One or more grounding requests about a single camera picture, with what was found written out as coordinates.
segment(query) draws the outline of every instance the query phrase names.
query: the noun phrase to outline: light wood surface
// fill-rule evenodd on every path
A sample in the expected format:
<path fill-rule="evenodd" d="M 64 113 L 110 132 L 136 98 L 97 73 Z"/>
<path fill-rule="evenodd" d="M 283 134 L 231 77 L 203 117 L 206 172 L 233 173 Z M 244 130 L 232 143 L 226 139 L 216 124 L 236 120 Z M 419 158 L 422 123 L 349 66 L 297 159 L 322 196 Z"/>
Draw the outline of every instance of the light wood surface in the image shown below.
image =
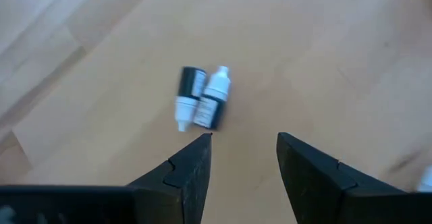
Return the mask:
<path fill-rule="evenodd" d="M 431 140 L 431 4 L 142 0 L 13 127 L 31 164 L 15 182 L 131 182 L 205 132 L 177 132 L 180 68 L 226 65 L 203 223 L 295 223 L 278 132 L 384 180 Z"/>
<path fill-rule="evenodd" d="M 51 2 L 53 0 L 1 0 L 0 54 L 44 12 Z M 3 80 L 5 71 L 9 69 L 4 63 L 1 65 L 0 81 Z"/>
<path fill-rule="evenodd" d="M 0 117 L 51 75 L 79 47 L 68 28 L 61 27 L 55 31 L 11 78 L 0 84 Z"/>
<path fill-rule="evenodd" d="M 141 0 L 87 0 L 68 18 L 67 26 L 87 50 L 93 49 Z"/>
<path fill-rule="evenodd" d="M 31 60 L 35 53 L 41 50 L 44 43 L 53 36 L 54 32 L 65 26 L 65 22 L 83 1 L 85 0 L 21 0 L 20 2 L 29 6 L 27 9 L 22 9 L 19 5 L 11 4 L 11 0 L 5 0 L 4 4 L 8 3 L 9 6 L 7 11 L 13 12 L 14 15 L 28 16 L 32 12 L 27 10 L 35 9 L 32 6 L 42 6 L 41 3 L 45 6 L 41 7 L 40 11 L 24 24 L 22 23 L 26 20 L 17 17 L 13 17 L 11 24 L 8 24 L 10 28 L 7 31 L 16 31 L 17 35 L 13 39 L 6 40 L 6 48 L 0 52 L 0 83 L 14 76 L 21 65 Z M 6 21 L 11 19 L 8 17 L 7 11 L 0 9 L 0 15 L 2 18 L 7 18 Z M 0 27 L 5 29 L 5 24 L 0 24 Z"/>

